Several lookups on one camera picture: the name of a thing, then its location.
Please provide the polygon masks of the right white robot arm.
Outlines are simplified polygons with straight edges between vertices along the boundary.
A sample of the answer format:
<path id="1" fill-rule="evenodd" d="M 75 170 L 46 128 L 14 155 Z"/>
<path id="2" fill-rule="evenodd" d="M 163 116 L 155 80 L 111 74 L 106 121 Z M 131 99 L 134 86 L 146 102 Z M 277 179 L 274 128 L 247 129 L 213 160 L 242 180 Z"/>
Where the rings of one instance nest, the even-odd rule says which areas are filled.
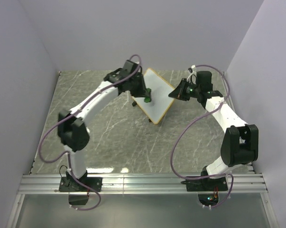
<path id="1" fill-rule="evenodd" d="M 258 158 L 258 127 L 242 120 L 227 104 L 230 90 L 226 95 L 214 90 L 212 73 L 198 71 L 198 66 L 191 66 L 190 75 L 182 78 L 177 88 L 168 96 L 173 99 L 189 101 L 195 98 L 206 113 L 195 118 L 188 127 L 197 121 L 212 115 L 224 132 L 221 154 L 218 159 L 205 167 L 199 177 L 185 177 L 188 181 L 200 180 L 201 186 L 211 190 L 217 179 L 229 175 L 233 169 L 256 161 Z"/>

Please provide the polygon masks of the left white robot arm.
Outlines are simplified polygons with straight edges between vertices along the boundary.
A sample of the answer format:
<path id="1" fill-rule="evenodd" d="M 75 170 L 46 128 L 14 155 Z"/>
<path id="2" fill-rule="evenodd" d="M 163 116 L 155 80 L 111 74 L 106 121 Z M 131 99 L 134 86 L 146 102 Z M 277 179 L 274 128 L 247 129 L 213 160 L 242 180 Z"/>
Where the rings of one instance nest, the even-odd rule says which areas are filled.
<path id="1" fill-rule="evenodd" d="M 82 154 L 90 140 L 87 124 L 108 103 L 124 92 L 130 92 L 133 97 L 151 100 L 151 90 L 146 87 L 142 66 L 131 60 L 126 60 L 122 68 L 108 73 L 100 85 L 77 106 L 59 112 L 57 135 L 67 152 L 66 177 L 76 191 L 91 186 Z"/>

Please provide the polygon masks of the orange framed whiteboard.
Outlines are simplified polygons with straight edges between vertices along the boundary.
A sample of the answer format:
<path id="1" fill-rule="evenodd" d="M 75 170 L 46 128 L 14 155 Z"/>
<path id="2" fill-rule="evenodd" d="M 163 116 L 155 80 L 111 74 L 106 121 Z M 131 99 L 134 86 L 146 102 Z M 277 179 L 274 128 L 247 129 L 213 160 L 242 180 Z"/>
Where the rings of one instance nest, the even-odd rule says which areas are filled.
<path id="1" fill-rule="evenodd" d="M 146 87 L 151 89 L 151 101 L 145 102 L 143 97 L 132 98 L 148 119 L 153 124 L 158 124 L 174 101 L 168 95 L 175 88 L 151 68 L 145 71 L 144 80 Z"/>

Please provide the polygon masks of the green whiteboard eraser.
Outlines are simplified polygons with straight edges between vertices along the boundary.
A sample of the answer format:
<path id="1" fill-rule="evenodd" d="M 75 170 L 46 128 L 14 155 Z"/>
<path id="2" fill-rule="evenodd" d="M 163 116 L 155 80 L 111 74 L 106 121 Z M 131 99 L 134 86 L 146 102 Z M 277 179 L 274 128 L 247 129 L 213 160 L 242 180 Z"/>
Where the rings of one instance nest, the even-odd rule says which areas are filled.
<path id="1" fill-rule="evenodd" d="M 152 98 L 151 98 L 151 89 L 150 88 L 147 88 L 146 89 L 146 96 L 144 97 L 144 102 L 145 103 L 150 103 L 152 101 Z"/>

